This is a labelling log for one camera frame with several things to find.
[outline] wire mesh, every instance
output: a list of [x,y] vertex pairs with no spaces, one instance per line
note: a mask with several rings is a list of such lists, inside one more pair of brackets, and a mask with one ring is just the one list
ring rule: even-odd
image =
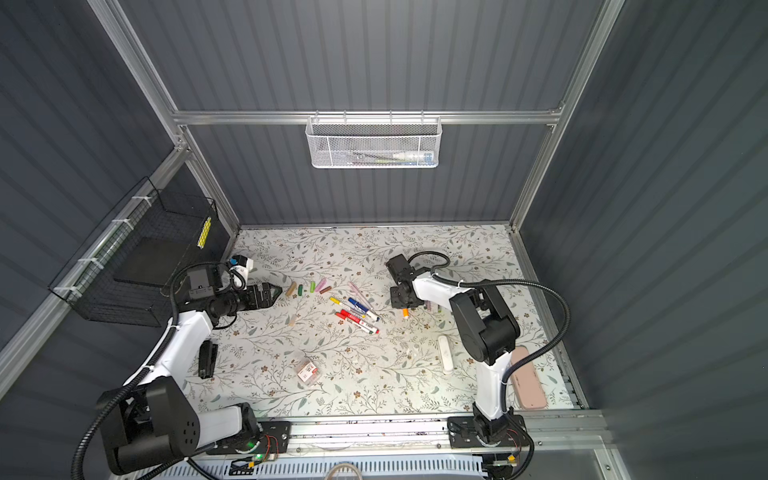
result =
[[317,168],[437,167],[442,125],[326,124],[309,119],[306,139]]
[[[49,289],[87,320],[162,326],[171,315],[168,297],[173,275],[189,263],[219,260],[223,254],[210,245],[197,245],[209,218],[213,229],[217,212],[211,199],[153,190],[124,219],[113,220],[118,227],[94,255],[78,260],[85,267],[70,286],[60,284],[62,269]],[[183,252],[173,272],[162,286],[116,280],[131,253],[146,239],[174,243]]]

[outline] white label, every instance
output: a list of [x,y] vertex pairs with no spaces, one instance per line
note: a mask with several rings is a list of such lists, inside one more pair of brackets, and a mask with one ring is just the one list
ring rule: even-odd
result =
[[317,367],[314,363],[308,362],[301,370],[299,370],[299,378],[302,382],[306,382],[312,378],[312,375],[315,373],[317,373]]

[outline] corrugated wall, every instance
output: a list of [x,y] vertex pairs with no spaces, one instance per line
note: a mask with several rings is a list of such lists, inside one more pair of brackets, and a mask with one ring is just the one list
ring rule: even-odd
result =
[[633,478],[762,478],[768,4],[624,7],[522,236]]
[[[121,4],[181,110],[497,111],[559,105],[601,1]],[[545,127],[446,126],[408,171],[316,170],[301,127],[192,131],[264,225],[508,220]]]
[[[0,2],[0,346],[172,147],[85,1]],[[0,402],[0,476],[68,478],[98,395],[119,386],[158,336],[68,315]],[[100,444],[89,478],[108,474]]]
[[509,220],[544,125],[444,127],[440,165],[317,169],[300,126],[191,128],[240,222]]

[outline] floral pattern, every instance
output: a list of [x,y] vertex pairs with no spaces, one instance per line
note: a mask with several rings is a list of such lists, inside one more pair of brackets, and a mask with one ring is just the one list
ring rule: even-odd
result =
[[[214,377],[202,380],[190,369],[187,398],[199,411],[235,402],[250,402],[259,416],[370,415],[465,412],[475,395],[475,361],[464,350],[452,315],[419,307],[403,318],[389,305],[394,285],[384,263],[399,253],[440,250],[452,259],[443,274],[467,281],[521,276],[504,227],[361,227],[244,230],[233,253],[254,260],[250,278],[288,290],[303,284],[303,295],[283,294],[275,306],[241,312],[237,321],[216,331],[219,344]],[[431,257],[414,260],[429,265]],[[323,277],[333,288],[320,295],[309,284]],[[356,295],[353,281],[382,316],[381,333],[368,335],[333,315],[329,298]],[[518,345],[534,351],[546,343],[530,294],[524,288],[501,288],[518,319]],[[442,372],[438,337],[451,343],[454,370]],[[304,357],[319,368],[311,386],[302,383],[296,366]],[[573,408],[552,354],[534,361],[550,409]],[[510,402],[519,408],[513,388]]]

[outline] black mounting plate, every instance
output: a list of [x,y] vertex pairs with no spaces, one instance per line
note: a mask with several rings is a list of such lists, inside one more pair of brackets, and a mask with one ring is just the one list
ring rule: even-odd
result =
[[[288,451],[288,439],[290,438],[290,422],[259,422],[263,435],[270,435],[277,440],[277,453],[285,453]],[[271,441],[270,453],[275,452],[274,440]],[[247,446],[248,441],[239,440],[237,442],[228,442],[227,439],[220,440],[217,443],[215,449],[208,450],[208,455],[242,455],[237,453],[236,450],[246,452],[250,450]],[[257,453],[266,453],[266,439],[261,442],[252,453],[248,455],[255,455]]]
[[[522,415],[513,415],[512,418],[518,425],[525,428],[525,420]],[[475,423],[472,415],[448,417],[447,423],[451,433],[455,433],[454,435],[449,436],[452,449],[481,449],[488,446],[509,447],[510,449],[514,449],[515,441],[518,443],[518,448],[528,445],[528,441],[521,432],[519,432],[518,435],[512,433],[510,435],[504,435],[498,445],[483,445],[480,443],[480,439],[478,439],[478,436],[475,433]]]

